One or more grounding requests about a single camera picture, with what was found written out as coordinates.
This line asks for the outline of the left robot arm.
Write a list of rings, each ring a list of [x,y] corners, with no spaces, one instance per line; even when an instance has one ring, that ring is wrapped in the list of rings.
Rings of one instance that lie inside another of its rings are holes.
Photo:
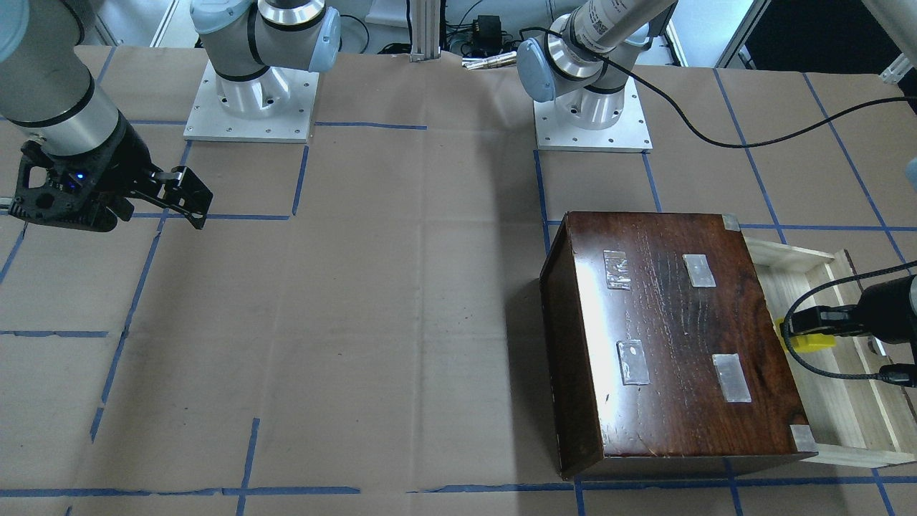
[[[915,115],[865,75],[633,67],[613,56],[667,1],[590,1],[545,39],[562,58],[638,84],[653,140],[642,161],[662,212],[725,212],[784,244],[852,237],[859,261],[911,262],[915,209],[881,196],[878,166],[915,150]]]

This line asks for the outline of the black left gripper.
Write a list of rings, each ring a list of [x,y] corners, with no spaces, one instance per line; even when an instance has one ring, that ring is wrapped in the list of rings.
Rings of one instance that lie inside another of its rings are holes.
[[[851,336],[867,333],[887,344],[914,343],[916,338],[915,277],[871,285],[854,307],[810,307],[789,315],[788,333]]]

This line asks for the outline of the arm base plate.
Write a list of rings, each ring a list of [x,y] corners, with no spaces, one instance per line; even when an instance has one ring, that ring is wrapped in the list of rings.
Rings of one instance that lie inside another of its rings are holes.
[[[305,144],[320,73],[271,67],[246,82],[204,69],[183,136],[210,143]]]
[[[644,153],[653,149],[635,81],[610,95],[586,89],[534,103],[537,149]]]

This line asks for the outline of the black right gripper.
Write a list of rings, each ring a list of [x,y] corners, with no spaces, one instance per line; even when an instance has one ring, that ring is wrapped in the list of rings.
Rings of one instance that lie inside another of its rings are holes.
[[[172,209],[199,231],[206,224],[212,191],[190,167],[164,173],[154,166],[147,145],[124,118],[104,143],[77,156],[53,156],[36,138],[21,153],[7,212],[29,224],[108,232],[131,220],[131,199]]]

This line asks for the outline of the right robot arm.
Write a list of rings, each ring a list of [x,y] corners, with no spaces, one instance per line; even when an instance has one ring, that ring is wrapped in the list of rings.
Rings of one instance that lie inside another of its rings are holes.
[[[326,72],[340,13],[323,1],[193,1],[194,29],[233,115],[268,114],[289,98],[282,69]],[[164,172],[75,54],[94,16],[88,1],[2,3],[2,115],[26,134],[14,218],[112,231],[140,199],[202,229],[212,192],[186,166]]]

